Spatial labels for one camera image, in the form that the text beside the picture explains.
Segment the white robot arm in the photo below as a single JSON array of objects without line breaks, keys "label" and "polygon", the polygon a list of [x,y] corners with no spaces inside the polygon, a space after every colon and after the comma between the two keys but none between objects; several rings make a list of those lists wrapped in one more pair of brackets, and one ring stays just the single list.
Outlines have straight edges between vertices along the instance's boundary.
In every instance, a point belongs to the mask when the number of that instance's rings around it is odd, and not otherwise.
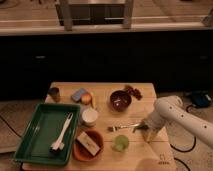
[{"label": "white robot arm", "polygon": [[154,102],[154,110],[143,122],[149,129],[159,131],[167,120],[172,120],[213,149],[213,123],[186,112],[182,106],[183,102],[178,96],[158,98]]}]

